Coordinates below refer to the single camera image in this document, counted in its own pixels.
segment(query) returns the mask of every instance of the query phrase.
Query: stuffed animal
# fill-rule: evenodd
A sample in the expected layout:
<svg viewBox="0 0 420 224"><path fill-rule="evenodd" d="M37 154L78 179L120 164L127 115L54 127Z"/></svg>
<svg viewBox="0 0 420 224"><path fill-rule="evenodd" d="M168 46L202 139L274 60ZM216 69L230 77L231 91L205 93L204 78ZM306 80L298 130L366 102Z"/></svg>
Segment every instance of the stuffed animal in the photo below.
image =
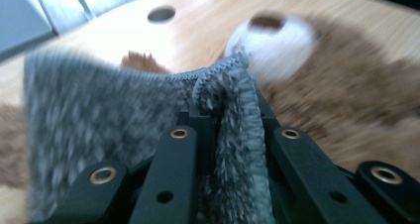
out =
<svg viewBox="0 0 420 224"><path fill-rule="evenodd" d="M280 124L307 132L337 165L355 171L363 161L383 161L420 180L419 61L387 61L378 45L348 25L276 14L245 22L221 51L249 56L250 72ZM122 66L170 72L137 53ZM2 105L0 184L27 187L25 157L23 109Z"/></svg>

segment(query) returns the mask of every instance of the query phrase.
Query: gray fabric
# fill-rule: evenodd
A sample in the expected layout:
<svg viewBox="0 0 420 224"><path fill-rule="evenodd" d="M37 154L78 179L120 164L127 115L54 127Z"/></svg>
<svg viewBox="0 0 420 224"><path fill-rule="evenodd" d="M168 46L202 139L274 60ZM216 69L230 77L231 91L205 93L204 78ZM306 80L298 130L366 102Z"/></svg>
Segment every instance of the gray fabric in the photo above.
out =
<svg viewBox="0 0 420 224"><path fill-rule="evenodd" d="M105 160L129 168L155 152L161 132L192 102L221 115L216 177L202 199L213 223L273 223L263 125L247 60L157 75L101 66L83 54L29 55L25 104L30 149L31 220L45 220L75 178Z"/></svg>

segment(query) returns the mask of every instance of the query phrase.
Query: white plush snout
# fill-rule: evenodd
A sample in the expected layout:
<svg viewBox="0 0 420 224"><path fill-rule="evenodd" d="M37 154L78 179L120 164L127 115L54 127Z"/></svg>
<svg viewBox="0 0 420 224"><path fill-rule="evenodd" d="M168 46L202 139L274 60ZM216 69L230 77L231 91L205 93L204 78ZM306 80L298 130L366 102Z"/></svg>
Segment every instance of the white plush snout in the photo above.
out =
<svg viewBox="0 0 420 224"><path fill-rule="evenodd" d="M258 85L290 78L311 56L316 32L309 23L294 16L282 22L270 17L241 24L225 48L225 56L242 52L249 57L249 71Z"/></svg>

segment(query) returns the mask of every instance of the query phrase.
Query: brown fur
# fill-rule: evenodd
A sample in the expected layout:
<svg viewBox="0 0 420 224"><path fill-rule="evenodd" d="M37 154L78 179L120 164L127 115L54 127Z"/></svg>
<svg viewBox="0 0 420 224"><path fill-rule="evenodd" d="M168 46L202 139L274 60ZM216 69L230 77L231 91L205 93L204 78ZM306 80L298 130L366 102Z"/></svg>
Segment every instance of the brown fur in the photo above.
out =
<svg viewBox="0 0 420 224"><path fill-rule="evenodd" d="M308 18L319 34L312 57L289 80L261 91L283 126L301 128L339 166L369 160L420 180L420 64L389 63L380 48L345 25ZM151 56L129 52L122 65L168 73ZM0 106L0 184L26 188L25 122L19 106Z"/></svg>

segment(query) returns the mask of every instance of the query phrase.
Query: wooden table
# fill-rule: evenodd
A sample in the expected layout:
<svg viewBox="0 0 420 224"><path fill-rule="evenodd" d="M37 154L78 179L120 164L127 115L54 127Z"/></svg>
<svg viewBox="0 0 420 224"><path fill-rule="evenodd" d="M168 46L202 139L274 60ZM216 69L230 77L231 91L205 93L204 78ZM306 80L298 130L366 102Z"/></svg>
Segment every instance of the wooden table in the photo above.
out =
<svg viewBox="0 0 420 224"><path fill-rule="evenodd" d="M174 7L175 17L150 23L148 14L161 5ZM420 59L420 14L381 0L137 0L44 47L75 47L115 63L127 51L152 53L169 69L186 71L212 63L235 28L263 10L336 19L365 31L390 59ZM0 65L0 102L20 103L23 60ZM0 223L7 210L20 213L24 193L0 187Z"/></svg>

